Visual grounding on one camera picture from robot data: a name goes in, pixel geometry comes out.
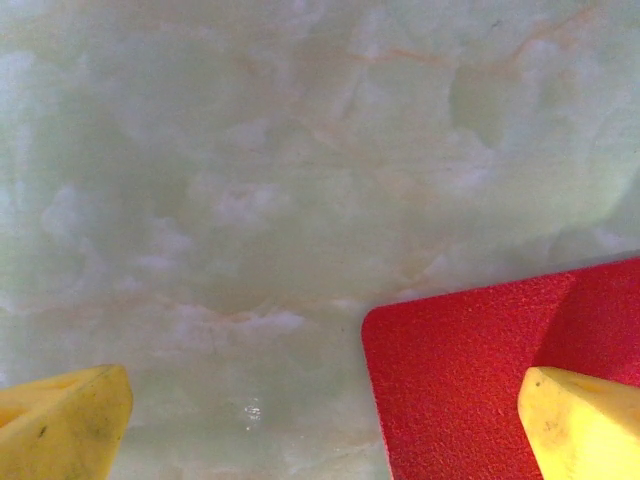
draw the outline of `red textured mat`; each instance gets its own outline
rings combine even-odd
[[[524,373],[640,386],[640,257],[380,307],[362,337],[395,480],[540,479]]]

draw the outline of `yellow plastic piece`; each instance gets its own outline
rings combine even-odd
[[[640,388],[530,368],[518,413],[545,480],[640,479]]]
[[[118,365],[0,390],[0,479],[106,479],[132,406]]]

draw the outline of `marble surface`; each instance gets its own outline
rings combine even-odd
[[[113,479],[388,478],[369,308],[640,249],[635,0],[3,0],[0,28],[0,383],[126,365]]]

